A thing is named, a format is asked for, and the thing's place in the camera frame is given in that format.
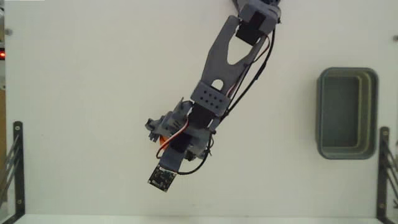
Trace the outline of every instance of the white surface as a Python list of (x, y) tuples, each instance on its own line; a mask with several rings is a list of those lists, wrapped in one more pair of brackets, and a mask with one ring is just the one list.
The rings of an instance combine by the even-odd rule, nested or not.
[(317, 152), (316, 79), (375, 69), (379, 126), (396, 136), (398, 1), (283, 1), (263, 76), (218, 129), (213, 157), (167, 194), (147, 184), (158, 145), (144, 124), (190, 96), (230, 1), (6, 4), (7, 125), (24, 122), (27, 213), (376, 216), (377, 156)]
[(216, 217), (109, 217), (25, 215), (16, 224), (380, 224), (376, 219), (357, 218), (216, 218)]

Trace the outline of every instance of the black cable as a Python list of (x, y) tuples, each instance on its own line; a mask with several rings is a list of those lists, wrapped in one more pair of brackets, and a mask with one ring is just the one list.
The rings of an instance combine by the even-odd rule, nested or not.
[(247, 67), (240, 74), (239, 85), (238, 85), (238, 87), (236, 87), (236, 89), (234, 91), (234, 95), (231, 97), (231, 101), (229, 102), (228, 108), (229, 108), (229, 106), (231, 106), (232, 102), (234, 101), (236, 94), (238, 93), (239, 89), (242, 86), (243, 80), (246, 78), (246, 75), (248, 75), (251, 65), (252, 65), (252, 63), (250, 63), (249, 65), (246, 65)]
[(211, 149), (211, 147), (212, 147), (212, 145), (211, 145), (211, 139), (212, 139), (212, 137), (213, 137), (213, 134), (210, 133), (210, 135), (209, 135), (209, 141), (208, 141), (208, 143), (207, 143), (207, 149), (205, 150), (205, 156), (204, 156), (204, 158), (202, 159), (202, 161), (200, 162), (199, 166), (198, 166), (197, 168), (195, 168), (194, 170), (190, 171), (190, 172), (179, 172), (179, 171), (177, 171), (176, 173), (177, 173), (178, 175), (190, 175), (190, 174), (193, 174), (194, 172), (198, 171), (198, 170), (204, 165), (204, 163), (206, 162), (207, 157), (209, 156), (210, 149)]
[(264, 71), (267, 62), (271, 56), (272, 53), (272, 49), (274, 48), (274, 43), (275, 43), (275, 29), (272, 31), (272, 40), (271, 40), (271, 46), (269, 47), (269, 51), (267, 54), (267, 57), (265, 59), (265, 61), (262, 63), (260, 69), (257, 71), (256, 75), (254, 76), (254, 78), (251, 80), (251, 82), (249, 83), (249, 85), (246, 87), (246, 89), (242, 92), (242, 94), (238, 97), (238, 99), (235, 101), (235, 103), (229, 108), (227, 109), (227, 111), (225, 112), (225, 114), (223, 115), (223, 117), (221, 118), (221, 121), (223, 121), (229, 114), (230, 112), (236, 107), (236, 105), (242, 100), (242, 98), (245, 96), (245, 94), (250, 90), (250, 88), (253, 86), (254, 82), (257, 81), (257, 79), (260, 77), (261, 73)]

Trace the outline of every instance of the gray tray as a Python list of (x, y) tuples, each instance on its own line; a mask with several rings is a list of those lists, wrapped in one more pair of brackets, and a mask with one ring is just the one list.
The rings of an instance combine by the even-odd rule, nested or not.
[(329, 68), (318, 79), (317, 142), (326, 159), (369, 159), (376, 149), (377, 74)]

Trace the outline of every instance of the wire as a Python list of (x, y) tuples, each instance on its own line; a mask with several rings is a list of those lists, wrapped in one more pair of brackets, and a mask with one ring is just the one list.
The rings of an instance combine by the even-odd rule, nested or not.
[(179, 172), (179, 171), (177, 171), (176, 173), (177, 173), (178, 175), (190, 175), (190, 174), (193, 174), (194, 172), (198, 171), (198, 170), (204, 165), (204, 163), (205, 163), (206, 160), (207, 160), (207, 157), (209, 156), (210, 149), (211, 149), (211, 147), (212, 147), (212, 144), (211, 144), (211, 139), (212, 139), (212, 138), (213, 138), (213, 134), (210, 133), (210, 135), (209, 135), (209, 141), (208, 141), (208, 143), (207, 143), (207, 150), (205, 150), (205, 156), (204, 156), (204, 158), (202, 159), (202, 161), (200, 162), (199, 166), (196, 167), (194, 170), (192, 170), (192, 171), (190, 171), (190, 172)]
[(269, 36), (268, 35), (267, 35), (266, 39), (268, 40), (267, 47), (261, 52), (261, 54), (256, 59), (254, 59), (254, 61), (252, 63), (256, 63), (267, 52), (267, 50), (269, 49), (271, 41), (269, 40)]
[(185, 122), (184, 126), (183, 126), (179, 131), (177, 131), (175, 134), (173, 134), (173, 136), (171, 136), (168, 140), (166, 140), (166, 141), (160, 146), (159, 150), (158, 150), (157, 153), (156, 153), (156, 158), (157, 158), (157, 159), (160, 159), (160, 158), (161, 158), (161, 156), (159, 156), (161, 150), (162, 150), (165, 146), (167, 146), (167, 145), (170, 143), (170, 141), (172, 141), (172, 140), (175, 139), (178, 135), (180, 135), (181, 133), (183, 133), (183, 132), (187, 129), (188, 125), (189, 125), (189, 121), (188, 121), (188, 119), (187, 119), (187, 122)]
[(261, 54), (260, 54), (255, 60), (253, 60), (249, 65), (246, 65), (247, 67), (244, 68), (244, 70), (242, 71), (242, 73), (241, 73), (240, 76), (239, 76), (239, 80), (237, 81), (238, 87), (235, 89), (235, 87), (237, 86), (237, 84), (235, 83), (235, 84), (228, 90), (226, 96), (229, 96), (229, 94), (230, 94), (232, 91), (234, 91), (234, 96), (231, 98), (231, 103), (232, 103), (233, 100), (235, 99), (235, 96), (236, 96), (236, 94), (238, 93), (238, 91), (239, 91), (239, 89), (240, 89), (240, 87), (241, 87), (241, 85), (242, 85), (242, 83), (243, 83), (243, 80), (246, 78), (246, 75), (248, 74), (248, 72), (249, 72), (249, 70), (250, 70), (250, 68), (251, 68), (251, 65), (254, 64), (254, 63), (256, 63), (256, 62), (267, 52), (267, 50), (269, 49), (269, 47), (270, 47), (270, 42), (271, 42), (271, 41), (269, 40), (268, 35), (267, 35), (266, 39), (268, 40), (267, 47), (261, 52)]
[(221, 122), (230, 114), (230, 112), (236, 107), (236, 105), (242, 100), (242, 98), (245, 96), (245, 94), (250, 90), (250, 88), (253, 86), (254, 82), (256, 82), (258, 80), (258, 78), (260, 77), (261, 73), (264, 71), (267, 62), (271, 56), (272, 53), (272, 49), (274, 48), (274, 43), (275, 43), (275, 29), (272, 31), (272, 40), (271, 40), (271, 46), (269, 47), (269, 51), (267, 54), (267, 57), (265, 59), (265, 61), (262, 63), (260, 69), (257, 71), (256, 75), (254, 76), (254, 78), (251, 80), (251, 82), (249, 83), (249, 85), (246, 87), (246, 89), (242, 92), (242, 94), (238, 97), (238, 99), (233, 103), (233, 105), (226, 110), (225, 114), (221, 117)]

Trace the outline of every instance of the gray plastic bracket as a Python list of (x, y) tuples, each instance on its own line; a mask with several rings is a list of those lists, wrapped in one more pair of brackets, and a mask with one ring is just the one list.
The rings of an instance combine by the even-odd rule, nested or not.
[(231, 101), (227, 96), (203, 82), (199, 82), (191, 99), (217, 116), (224, 114)]

